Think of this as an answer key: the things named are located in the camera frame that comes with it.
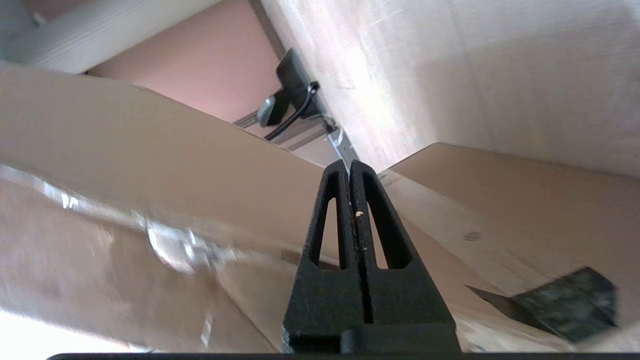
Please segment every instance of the black cable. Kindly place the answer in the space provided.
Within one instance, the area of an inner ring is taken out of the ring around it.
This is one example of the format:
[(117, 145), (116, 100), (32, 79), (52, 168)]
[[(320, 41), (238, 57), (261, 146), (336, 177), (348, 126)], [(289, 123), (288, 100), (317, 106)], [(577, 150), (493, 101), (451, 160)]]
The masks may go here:
[(307, 97), (305, 98), (305, 102), (302, 103), (302, 106), (296, 110), (287, 120), (282, 122), (282, 124), (278, 125), (272, 132), (268, 133), (264, 138), (266, 140), (272, 141), (276, 136), (282, 134), (282, 131), (285, 131), (294, 121), (296, 121), (302, 113), (304, 113), (308, 107), (311, 105), (311, 101), (313, 101), (316, 96), (316, 92), (320, 89), (320, 84), (315, 81), (309, 83), (309, 87), (307, 88)]

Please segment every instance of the black object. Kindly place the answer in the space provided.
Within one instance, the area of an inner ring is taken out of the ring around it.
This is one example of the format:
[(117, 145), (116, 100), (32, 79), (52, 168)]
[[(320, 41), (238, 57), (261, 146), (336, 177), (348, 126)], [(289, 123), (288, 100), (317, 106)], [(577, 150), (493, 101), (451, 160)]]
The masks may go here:
[[(453, 317), (375, 171), (354, 161), (350, 176), (341, 161), (324, 171), (283, 322), (283, 351), (460, 352)], [(332, 198), (338, 216), (339, 271), (318, 266)], [(367, 203), (388, 270), (376, 265)]]
[[(298, 110), (302, 107), (307, 96), (307, 85), (311, 82), (305, 72), (302, 61), (298, 55), (289, 49), (278, 67), (276, 68), (276, 76), (282, 84), (282, 90), (287, 94), (294, 109)], [(303, 119), (320, 114), (320, 110), (315, 102), (300, 115)]]
[(510, 298), (469, 288), (508, 317), (573, 343), (616, 326), (616, 287), (590, 267)]
[(276, 136), (282, 134), (294, 121), (296, 121), (302, 113), (312, 104), (314, 97), (316, 96), (316, 92), (320, 89), (320, 84), (312, 81), (307, 87), (307, 97), (305, 98), (305, 102), (302, 103), (299, 109), (296, 110), (285, 122), (276, 127), (272, 132), (268, 133), (264, 138), (266, 140), (272, 141)]
[(262, 127), (277, 125), (282, 121), (289, 105), (293, 105), (298, 115), (293, 119), (303, 119), (319, 115), (317, 103), (313, 98), (307, 102), (307, 87), (310, 83), (302, 61), (290, 49), (276, 68), (276, 75), (282, 88), (269, 96), (257, 111), (258, 123)]

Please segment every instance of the cardboard box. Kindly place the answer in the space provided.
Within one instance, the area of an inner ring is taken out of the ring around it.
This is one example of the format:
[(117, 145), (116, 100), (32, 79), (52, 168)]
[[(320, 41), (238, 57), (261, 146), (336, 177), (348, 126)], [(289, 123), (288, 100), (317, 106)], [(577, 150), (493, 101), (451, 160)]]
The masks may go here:
[[(279, 350), (322, 168), (118, 81), (2, 64), (0, 83), (0, 163), (109, 206), (105, 217), (56, 204), (41, 181), (3, 180), (2, 308), (161, 350)], [(511, 320), (467, 288), (511, 295), (581, 265), (618, 286), (620, 325), (635, 324), (636, 180), (449, 145), (382, 180), (464, 350), (598, 348)], [(134, 215), (232, 256), (180, 274), (156, 258)], [(469, 232), (481, 238), (461, 242)], [(336, 234), (327, 222), (325, 261), (336, 262)]]

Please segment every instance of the cardboard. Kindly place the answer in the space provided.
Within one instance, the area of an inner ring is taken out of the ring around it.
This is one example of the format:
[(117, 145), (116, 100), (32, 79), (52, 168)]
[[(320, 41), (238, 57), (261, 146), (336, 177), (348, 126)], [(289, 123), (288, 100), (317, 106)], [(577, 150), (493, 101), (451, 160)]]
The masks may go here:
[[(3, 182), (0, 307), (161, 350), (280, 349), (321, 167), (125, 83), (9, 64), (1, 65), (0, 82), (0, 163), (249, 254), (215, 263), (212, 272), (179, 274), (156, 258), (140, 229), (82, 217), (34, 188)], [(465, 350), (574, 349), (506, 318), (466, 285), (508, 295), (594, 258), (612, 241), (619, 245), (616, 261), (632, 256), (623, 239), (635, 229), (635, 180), (446, 145), (391, 171), (395, 178), (383, 181), (458, 322)], [(433, 196), (412, 193), (425, 186), (444, 198), (442, 210), (430, 208)], [(439, 224), (425, 221), (432, 215)], [(446, 221), (449, 215), (454, 222)], [(330, 209), (327, 219), (333, 218)], [(457, 240), (458, 227), (480, 229), (478, 259), (443, 237)], [(502, 260), (492, 249), (507, 241), (486, 241), (494, 233), (511, 241), (500, 256), (515, 264), (522, 257), (514, 251), (530, 252), (544, 261), (542, 276), (528, 278), (539, 275), (528, 263), (520, 268), (533, 270), (523, 275), (489, 266)], [(336, 234), (335, 222), (327, 221), (325, 261), (338, 258)], [(523, 234), (526, 241), (519, 240)], [(616, 261), (589, 265), (629, 288), (621, 309), (631, 322), (635, 282), (623, 276), (627, 264)]]
[(590, 266), (617, 286), (617, 324), (637, 327), (637, 179), (444, 144), (385, 175), (398, 212), (503, 294)]

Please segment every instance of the pink wall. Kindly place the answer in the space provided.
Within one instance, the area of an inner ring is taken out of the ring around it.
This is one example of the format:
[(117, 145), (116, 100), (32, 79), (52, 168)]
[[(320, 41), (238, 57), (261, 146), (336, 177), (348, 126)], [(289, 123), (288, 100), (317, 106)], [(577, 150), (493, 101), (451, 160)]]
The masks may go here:
[(224, 0), (89, 73), (140, 84), (233, 122), (280, 87), (277, 65), (249, 1)]

